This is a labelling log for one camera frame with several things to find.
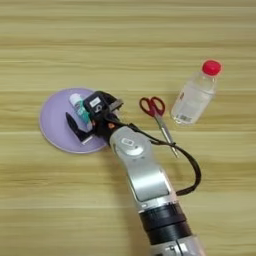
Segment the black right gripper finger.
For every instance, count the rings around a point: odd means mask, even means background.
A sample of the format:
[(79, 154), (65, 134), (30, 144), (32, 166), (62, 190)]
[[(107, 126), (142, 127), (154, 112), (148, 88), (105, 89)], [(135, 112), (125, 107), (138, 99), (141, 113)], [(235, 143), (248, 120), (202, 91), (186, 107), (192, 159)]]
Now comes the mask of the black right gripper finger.
[(113, 96), (109, 96), (107, 98), (107, 101), (108, 101), (108, 109), (110, 112), (119, 110), (123, 105), (123, 101), (121, 99), (117, 99)]
[(73, 131), (73, 133), (76, 135), (76, 137), (80, 140), (80, 142), (85, 145), (87, 142), (89, 142), (93, 138), (93, 133), (92, 132), (85, 132), (81, 130), (75, 119), (68, 113), (65, 113), (66, 120), (68, 123), (68, 126), (70, 129)]

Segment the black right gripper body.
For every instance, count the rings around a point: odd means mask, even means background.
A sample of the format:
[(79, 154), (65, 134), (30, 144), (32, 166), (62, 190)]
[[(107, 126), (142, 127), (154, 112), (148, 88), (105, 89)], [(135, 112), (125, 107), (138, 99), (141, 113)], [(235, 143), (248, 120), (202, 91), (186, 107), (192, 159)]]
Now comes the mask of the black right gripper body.
[(93, 127), (87, 135), (102, 138), (107, 144), (110, 144), (112, 134), (124, 126), (117, 115), (108, 109), (98, 113), (91, 111), (89, 117)]

